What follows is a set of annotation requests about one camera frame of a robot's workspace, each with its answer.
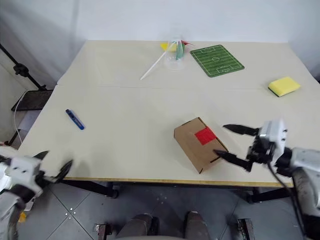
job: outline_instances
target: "black cable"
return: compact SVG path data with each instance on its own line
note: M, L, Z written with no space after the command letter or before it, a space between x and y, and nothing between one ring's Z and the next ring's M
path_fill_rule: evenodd
M296 204L296 201L295 201L295 197L292 193L292 191L290 190L290 188L276 175L276 173L274 172L272 166L271 166L271 163L268 162L267 163L267 166L271 172L271 174L274 176L274 178L288 191L289 193L289 196L290 196L290 199L291 199L291 202L292 202L292 207L293 207L293 210L294 210L294 214L295 214L295 217L296 217L296 220L298 222L298 225L299 225L299 228L301 230L301 233L302 235L304 236L305 235L305 231L304 231L304 224L300 218L300 215L298 213L298 207L297 207L297 204Z

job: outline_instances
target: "sponge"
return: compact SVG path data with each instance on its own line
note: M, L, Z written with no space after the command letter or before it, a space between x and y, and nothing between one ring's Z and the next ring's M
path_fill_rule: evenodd
M286 76L271 82L268 87L278 97L281 97L300 88L300 84Z

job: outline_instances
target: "red square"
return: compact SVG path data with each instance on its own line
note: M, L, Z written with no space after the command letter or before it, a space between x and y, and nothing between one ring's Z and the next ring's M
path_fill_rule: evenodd
M194 135L202 145L205 145L217 138L217 136L211 131L209 127L196 132Z

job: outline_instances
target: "blue pen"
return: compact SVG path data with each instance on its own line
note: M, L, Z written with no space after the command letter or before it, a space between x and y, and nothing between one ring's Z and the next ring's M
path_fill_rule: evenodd
M71 118L71 120L75 123L75 125L78 126L81 130L85 129L85 126L83 123L74 115L74 113L70 110L67 109L65 112L68 114L68 116Z

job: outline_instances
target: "green mat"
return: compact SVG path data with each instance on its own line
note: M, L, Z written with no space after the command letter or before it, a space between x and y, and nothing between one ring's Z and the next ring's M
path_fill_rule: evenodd
M209 46L190 53L210 78L245 68L222 45Z

